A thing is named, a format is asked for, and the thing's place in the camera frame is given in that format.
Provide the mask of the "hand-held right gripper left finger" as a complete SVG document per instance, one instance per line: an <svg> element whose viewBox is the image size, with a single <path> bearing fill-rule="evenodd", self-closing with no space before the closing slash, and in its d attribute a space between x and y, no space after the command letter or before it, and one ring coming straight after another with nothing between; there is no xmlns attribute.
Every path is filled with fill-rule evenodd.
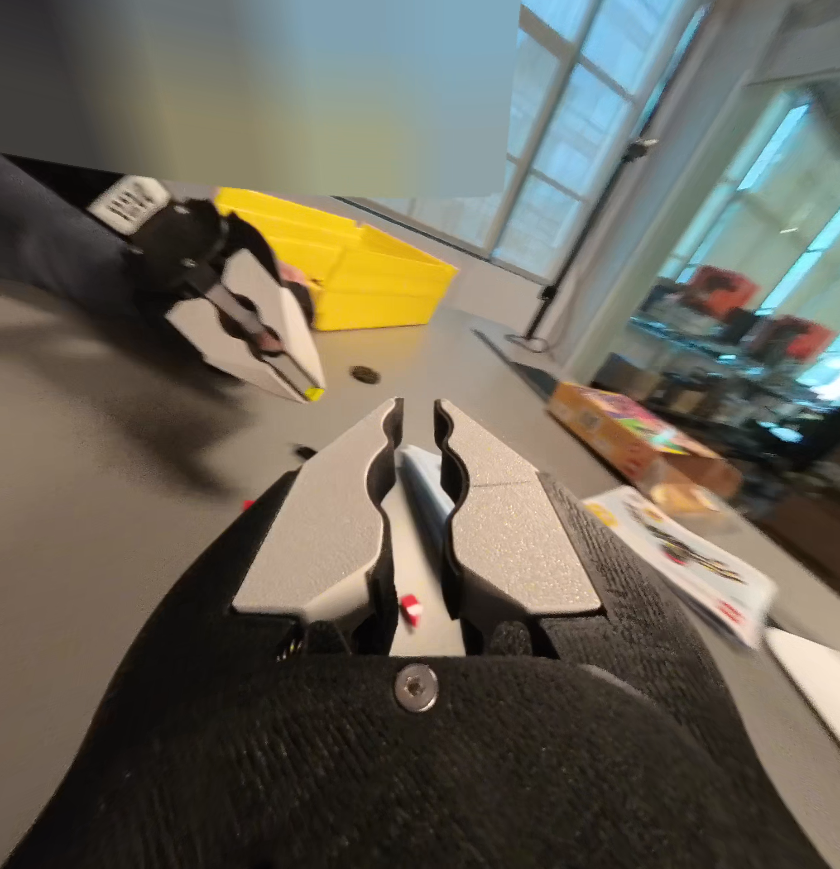
<svg viewBox="0 0 840 869"><path fill-rule="evenodd" d="M395 484L404 400L382 402L302 465L232 601L303 624L387 619L394 559L383 501Z"/></svg>

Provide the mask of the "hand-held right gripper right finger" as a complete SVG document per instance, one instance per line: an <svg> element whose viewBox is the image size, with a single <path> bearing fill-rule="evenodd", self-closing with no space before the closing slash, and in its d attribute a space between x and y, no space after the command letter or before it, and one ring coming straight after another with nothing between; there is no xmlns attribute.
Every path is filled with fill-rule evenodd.
<svg viewBox="0 0 840 869"><path fill-rule="evenodd" d="M539 470L448 400L434 406L441 487L453 502L442 585L462 621L595 614L601 600Z"/></svg>

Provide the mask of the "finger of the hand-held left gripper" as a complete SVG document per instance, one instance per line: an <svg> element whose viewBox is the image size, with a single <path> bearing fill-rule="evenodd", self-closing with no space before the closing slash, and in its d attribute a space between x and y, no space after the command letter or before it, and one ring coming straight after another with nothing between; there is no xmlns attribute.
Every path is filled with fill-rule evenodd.
<svg viewBox="0 0 840 869"><path fill-rule="evenodd" d="M294 293L248 250L231 255L207 299L223 328L243 334L252 352L302 393L326 381L317 345Z"/></svg>
<svg viewBox="0 0 840 869"><path fill-rule="evenodd" d="M273 396L306 403L307 397L251 350L243 334L233 337L223 328L217 308L196 298L179 301L166 320L199 352L203 361L220 372L262 389Z"/></svg>

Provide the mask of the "person's left forearm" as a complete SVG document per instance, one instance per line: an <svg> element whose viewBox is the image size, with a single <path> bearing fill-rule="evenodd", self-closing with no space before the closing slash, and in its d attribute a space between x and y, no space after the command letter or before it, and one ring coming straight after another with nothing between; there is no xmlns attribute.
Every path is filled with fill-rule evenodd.
<svg viewBox="0 0 840 869"><path fill-rule="evenodd" d="M94 315L136 314L126 245L0 155L0 281Z"/></svg>

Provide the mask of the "orange cardboard lego box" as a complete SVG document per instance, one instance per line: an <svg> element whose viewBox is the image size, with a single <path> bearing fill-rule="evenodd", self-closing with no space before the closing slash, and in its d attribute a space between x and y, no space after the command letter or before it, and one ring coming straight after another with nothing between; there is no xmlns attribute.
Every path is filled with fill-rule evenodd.
<svg viewBox="0 0 840 869"><path fill-rule="evenodd" d="M561 382L547 411L643 494L694 484L729 501L740 491L736 467L628 397Z"/></svg>

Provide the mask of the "yellow plastic bin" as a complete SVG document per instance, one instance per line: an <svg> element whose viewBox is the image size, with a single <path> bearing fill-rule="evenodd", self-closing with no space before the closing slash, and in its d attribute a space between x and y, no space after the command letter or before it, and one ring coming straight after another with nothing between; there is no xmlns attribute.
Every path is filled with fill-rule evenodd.
<svg viewBox="0 0 840 869"><path fill-rule="evenodd" d="M258 229L310 280L317 331L428 324L458 268L366 223L243 189L220 188L218 210Z"/></svg>

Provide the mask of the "open instruction booklet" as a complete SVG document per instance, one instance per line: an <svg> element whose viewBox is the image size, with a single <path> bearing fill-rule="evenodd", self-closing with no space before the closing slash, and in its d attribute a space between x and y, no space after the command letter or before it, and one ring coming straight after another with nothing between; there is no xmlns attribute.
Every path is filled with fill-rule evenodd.
<svg viewBox="0 0 840 869"><path fill-rule="evenodd" d="M402 448L403 485L430 548L441 550L455 504L441 484L439 453L407 445Z"/></svg>

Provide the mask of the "closed instruction booklet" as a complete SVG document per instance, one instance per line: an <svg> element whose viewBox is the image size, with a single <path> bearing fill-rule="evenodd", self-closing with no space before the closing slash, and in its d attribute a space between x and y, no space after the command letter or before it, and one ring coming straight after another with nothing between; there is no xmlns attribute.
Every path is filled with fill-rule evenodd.
<svg viewBox="0 0 840 869"><path fill-rule="evenodd" d="M674 519L631 487L582 505L683 600L741 646L759 648L777 586L760 570Z"/></svg>

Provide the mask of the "storage shelf rack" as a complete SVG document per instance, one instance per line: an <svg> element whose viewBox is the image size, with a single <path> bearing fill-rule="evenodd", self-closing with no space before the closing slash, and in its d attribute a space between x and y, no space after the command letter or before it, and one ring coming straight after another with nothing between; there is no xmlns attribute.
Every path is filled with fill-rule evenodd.
<svg viewBox="0 0 840 869"><path fill-rule="evenodd" d="M620 368L615 391L667 413L742 425L777 419L794 441L840 415L840 330L805 314L747 307L718 322L687 309L686 282L657 277L630 316L624 349L610 354ZM774 363L771 322L793 315L819 322L836 338L806 363Z"/></svg>

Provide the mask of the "black stand pole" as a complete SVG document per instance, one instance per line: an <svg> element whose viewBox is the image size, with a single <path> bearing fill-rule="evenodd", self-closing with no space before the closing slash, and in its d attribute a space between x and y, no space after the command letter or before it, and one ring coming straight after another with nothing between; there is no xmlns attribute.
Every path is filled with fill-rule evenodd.
<svg viewBox="0 0 840 869"><path fill-rule="evenodd" d="M621 176L624 174L625 169L628 166L642 160L658 143L658 138L646 136L641 136L629 142L628 146L622 153L618 164L615 166L609 181L601 191L595 206L592 208L583 224L576 241L569 250L562 265L559 267L554 280L545 286L539 295L539 307L535 311L528 326L521 334L505 334L504 340L506 342L526 349L532 353L542 352L542 346L546 346L546 340L539 337L539 329L546 318L548 311L560 294L566 277L569 276L592 233L595 231L599 220L608 206L613 192L621 180Z"/></svg>

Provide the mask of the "orange black tool case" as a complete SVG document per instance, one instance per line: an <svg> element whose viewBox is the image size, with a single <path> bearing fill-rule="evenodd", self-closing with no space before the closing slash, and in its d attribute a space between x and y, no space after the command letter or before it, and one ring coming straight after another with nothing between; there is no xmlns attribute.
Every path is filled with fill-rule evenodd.
<svg viewBox="0 0 840 869"><path fill-rule="evenodd" d="M774 363L806 363L825 350L836 332L819 322L783 315L771 322L767 348Z"/></svg>
<svg viewBox="0 0 840 869"><path fill-rule="evenodd" d="M683 291L684 306L718 322L745 309L760 286L739 272L711 265L697 267Z"/></svg>

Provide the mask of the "large grid window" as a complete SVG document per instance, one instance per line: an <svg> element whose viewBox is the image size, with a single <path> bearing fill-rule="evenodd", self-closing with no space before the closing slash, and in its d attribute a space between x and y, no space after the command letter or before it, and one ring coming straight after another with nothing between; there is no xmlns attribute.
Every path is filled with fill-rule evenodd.
<svg viewBox="0 0 840 869"><path fill-rule="evenodd" d="M561 70L514 155L490 256L546 280L576 251L622 158L645 136L708 4L526 2L523 10L530 36L561 43Z"/></svg>

